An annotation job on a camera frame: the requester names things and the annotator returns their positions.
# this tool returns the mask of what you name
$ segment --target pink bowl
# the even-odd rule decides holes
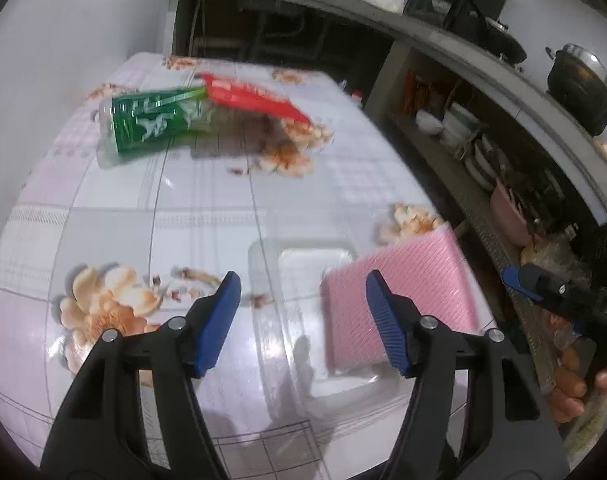
[[[517,206],[510,200],[506,188],[497,179],[497,187],[490,197],[490,210],[506,238],[518,247],[530,245],[533,241],[528,234],[527,223]]]

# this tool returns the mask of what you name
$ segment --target red plastic packet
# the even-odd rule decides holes
[[[200,73],[198,77],[205,80],[208,96],[219,105],[249,112],[262,112],[303,124],[312,123],[310,118],[287,98],[252,83],[208,73]]]

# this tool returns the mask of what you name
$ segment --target white wall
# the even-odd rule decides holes
[[[543,91],[548,89],[553,63],[545,54],[546,46],[556,51],[576,43],[607,68],[607,18],[579,0],[507,0],[500,19],[528,54],[522,64],[525,76]],[[607,142],[607,127],[599,140]]]
[[[85,95],[135,52],[161,51],[166,9],[167,0],[8,1],[0,13],[0,233],[30,168]]]

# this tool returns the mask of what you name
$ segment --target green label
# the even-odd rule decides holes
[[[210,106],[205,86],[127,94],[112,99],[112,120],[119,155],[160,137],[203,130]]]

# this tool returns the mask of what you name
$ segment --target black cooking pot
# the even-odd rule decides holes
[[[558,50],[548,74],[548,90],[581,124],[596,137],[607,125],[607,70],[597,56],[573,43]]]

